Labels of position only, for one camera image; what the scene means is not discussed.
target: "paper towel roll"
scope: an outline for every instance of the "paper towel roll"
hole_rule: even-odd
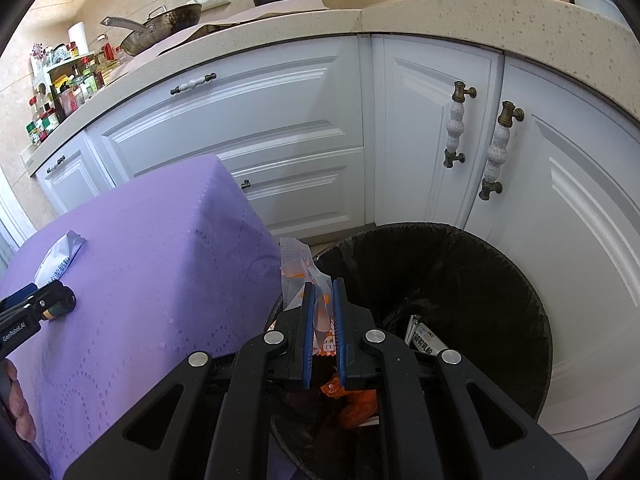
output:
[[[76,47],[78,47],[80,56],[89,52],[89,46],[86,42],[86,34],[84,33],[83,22],[76,23],[69,29],[69,43],[71,43],[72,41],[76,42]]]

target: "frying pan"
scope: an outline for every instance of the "frying pan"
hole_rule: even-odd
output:
[[[151,17],[156,10],[164,9],[162,14]],[[160,6],[152,10],[145,23],[134,22],[127,18],[107,16],[100,23],[107,27],[128,28],[133,30],[120,44],[123,50],[130,56],[136,56],[159,41],[165,40],[170,35],[180,32],[188,27],[197,25],[202,13],[201,4],[188,4],[175,9],[166,10]]]

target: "white ceramic handle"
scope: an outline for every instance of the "white ceramic handle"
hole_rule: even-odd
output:
[[[484,180],[489,184],[498,180],[500,167],[507,160],[507,144],[510,137],[510,129],[496,123],[494,138],[491,140],[484,167]]]
[[[465,133],[465,123],[462,117],[465,115],[465,104],[453,101],[451,103],[450,121],[447,123],[447,151],[455,153],[460,145],[460,136]]]
[[[216,75],[214,73],[211,73],[197,79],[192,79],[188,83],[182,83],[180,86],[175,87],[173,90],[171,90],[170,94],[175,95],[187,90],[193,90],[194,88],[196,88],[196,86],[204,85],[204,83],[213,81],[215,78]]]

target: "purple paper towel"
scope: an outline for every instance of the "purple paper towel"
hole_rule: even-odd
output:
[[[76,310],[10,358],[54,479],[194,350],[237,351],[280,293],[280,252],[213,155],[155,170],[70,211],[20,248],[0,298],[33,281],[49,248],[86,238],[63,276]],[[280,450],[270,476],[295,468]]]

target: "drawer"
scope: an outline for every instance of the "drawer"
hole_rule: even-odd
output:
[[[364,225],[364,151],[352,148],[232,172],[276,238]]]
[[[210,73],[217,77],[170,94]],[[160,83],[87,131],[116,184],[201,153],[235,171],[362,146],[360,87],[356,37],[287,43]]]

